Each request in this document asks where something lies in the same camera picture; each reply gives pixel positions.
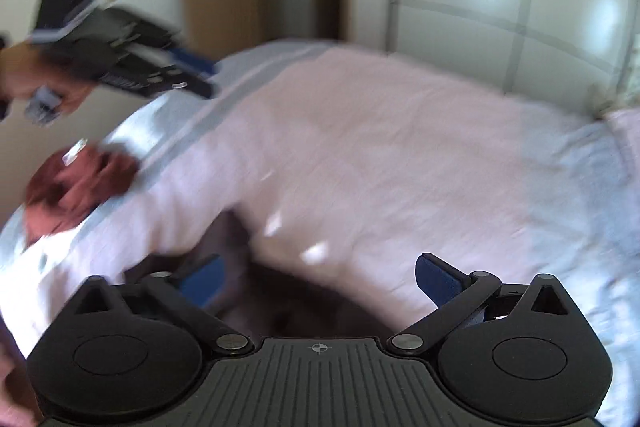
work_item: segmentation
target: human hand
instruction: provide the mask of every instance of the human hand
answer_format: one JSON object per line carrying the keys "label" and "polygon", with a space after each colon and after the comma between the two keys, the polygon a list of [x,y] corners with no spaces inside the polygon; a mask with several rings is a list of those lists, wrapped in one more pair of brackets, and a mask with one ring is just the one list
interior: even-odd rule
{"label": "human hand", "polygon": [[22,42],[0,54],[0,99],[29,100],[39,87],[49,87],[62,98],[56,110],[72,113],[94,90],[95,85],[72,77],[60,66],[40,56],[34,46]]}

